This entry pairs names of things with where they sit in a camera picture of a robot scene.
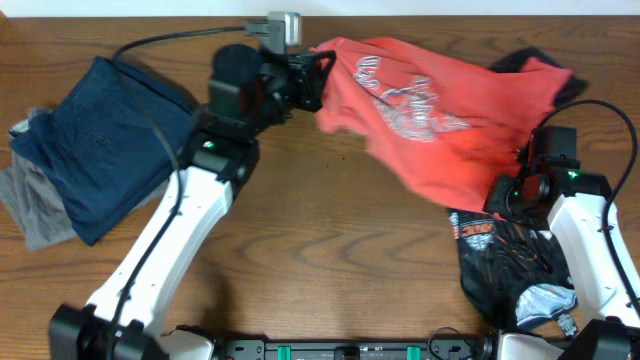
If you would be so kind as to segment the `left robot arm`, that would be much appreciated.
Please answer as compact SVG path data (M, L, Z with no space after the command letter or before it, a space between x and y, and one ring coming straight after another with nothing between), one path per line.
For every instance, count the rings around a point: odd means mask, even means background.
M196 326L163 326L177 288L208 233L227 214L260 157L260 133L294 109L316 112L334 51L228 45L212 61L209 101L180 166L133 247L83 308L50 320L54 359L219 359L221 343Z

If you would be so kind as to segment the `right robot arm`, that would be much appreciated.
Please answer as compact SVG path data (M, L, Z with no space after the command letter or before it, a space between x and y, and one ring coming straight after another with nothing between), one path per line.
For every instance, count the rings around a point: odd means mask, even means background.
M510 222L548 230L564 254L584 328L569 343L503 332L498 359L636 359L639 356L639 275L617 224L614 192L605 176L581 170L573 128L531 133L523 167L501 175L483 209Z

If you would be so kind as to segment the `red t-shirt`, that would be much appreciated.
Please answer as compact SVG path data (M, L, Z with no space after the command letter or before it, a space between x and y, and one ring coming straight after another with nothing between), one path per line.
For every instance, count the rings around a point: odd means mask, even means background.
M499 176L519 172L517 150L572 77L531 55L495 72L393 38L338 37L316 49L336 54L320 130L363 136L410 191L471 212Z

